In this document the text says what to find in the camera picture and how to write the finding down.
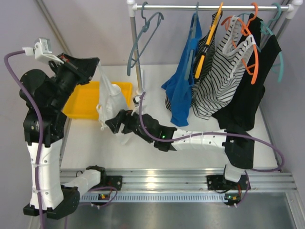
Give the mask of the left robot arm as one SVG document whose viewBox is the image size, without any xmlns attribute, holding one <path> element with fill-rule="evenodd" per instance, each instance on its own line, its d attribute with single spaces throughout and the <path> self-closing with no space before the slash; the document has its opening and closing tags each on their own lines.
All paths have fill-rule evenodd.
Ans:
<svg viewBox="0 0 305 229">
<path fill-rule="evenodd" d="M 20 80 L 20 97 L 29 109 L 23 128 L 32 169 L 32 196 L 23 212 L 29 216 L 46 214 L 49 219 L 72 214 L 86 192 L 93 187 L 104 189 L 108 183 L 105 169 L 99 166 L 87 167 L 71 182 L 60 182 L 60 153 L 67 120 L 62 110 L 76 86 L 91 81 L 100 60 L 64 53 L 58 58 L 60 63 L 49 62 L 53 77 L 32 69 Z"/>
</svg>

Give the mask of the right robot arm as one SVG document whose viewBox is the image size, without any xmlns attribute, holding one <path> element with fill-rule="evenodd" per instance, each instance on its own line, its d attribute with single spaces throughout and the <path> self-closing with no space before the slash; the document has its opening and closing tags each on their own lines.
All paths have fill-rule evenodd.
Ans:
<svg viewBox="0 0 305 229">
<path fill-rule="evenodd" d="M 185 131 L 159 124 L 149 114 L 137 114 L 132 110 L 120 110 L 105 124 L 114 134 L 134 133 L 160 151 L 197 150 L 226 156 L 222 183 L 234 189 L 240 183 L 242 173 L 254 167 L 254 140 L 241 127 L 229 125 L 212 134 Z"/>
</svg>

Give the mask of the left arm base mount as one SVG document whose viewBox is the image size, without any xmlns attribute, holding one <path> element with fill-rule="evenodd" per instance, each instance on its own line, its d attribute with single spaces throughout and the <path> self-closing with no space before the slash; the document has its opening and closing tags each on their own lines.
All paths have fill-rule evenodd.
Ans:
<svg viewBox="0 0 305 229">
<path fill-rule="evenodd" d="M 100 183 L 93 188 L 114 187 L 119 191 L 122 188 L 122 178 L 122 176 L 107 175 L 102 177 Z"/>
</svg>

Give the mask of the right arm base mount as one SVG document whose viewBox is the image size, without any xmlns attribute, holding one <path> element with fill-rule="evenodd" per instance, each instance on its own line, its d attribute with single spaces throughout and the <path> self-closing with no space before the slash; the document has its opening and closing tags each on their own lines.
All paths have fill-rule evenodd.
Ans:
<svg viewBox="0 0 305 229">
<path fill-rule="evenodd" d="M 236 182 L 225 180 L 223 175 L 208 175 L 206 177 L 208 190 L 226 191 L 226 190 L 246 190 L 249 181 L 246 175 L 242 175 L 240 180 Z"/>
</svg>

